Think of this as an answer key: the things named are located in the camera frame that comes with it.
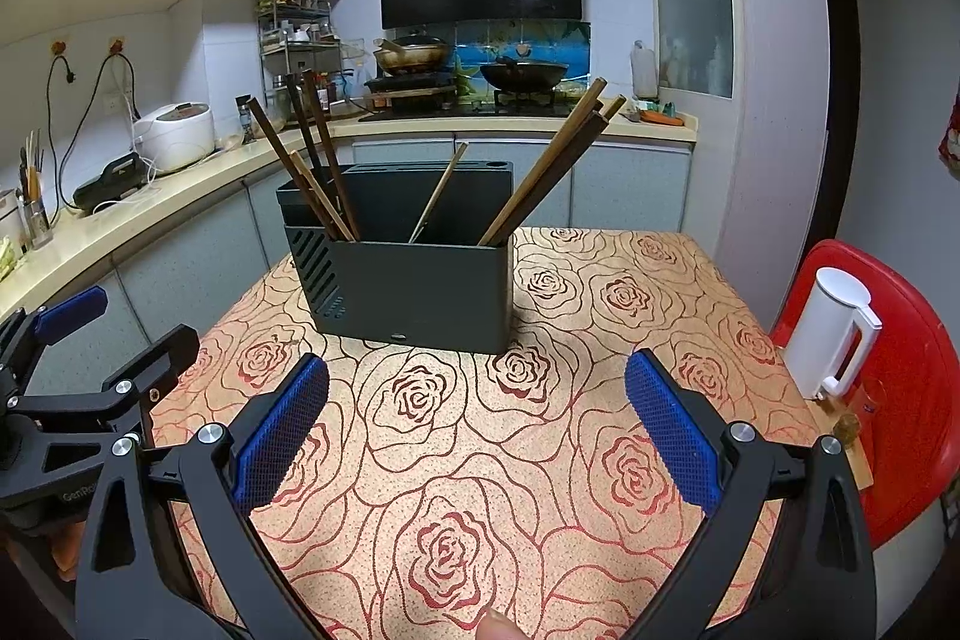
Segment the person's left hand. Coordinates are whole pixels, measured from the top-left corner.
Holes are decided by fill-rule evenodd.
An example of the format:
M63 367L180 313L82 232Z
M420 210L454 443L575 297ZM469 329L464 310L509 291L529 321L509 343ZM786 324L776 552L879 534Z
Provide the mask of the person's left hand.
M50 555L64 581L75 581L82 548L85 523L76 521L60 528L50 537Z

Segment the person's right hand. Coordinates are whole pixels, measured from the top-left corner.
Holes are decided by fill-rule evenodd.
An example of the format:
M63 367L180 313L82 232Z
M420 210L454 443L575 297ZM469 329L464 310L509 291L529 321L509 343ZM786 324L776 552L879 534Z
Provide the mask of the person's right hand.
M505 615L488 611L478 622L477 640L529 640L529 637Z

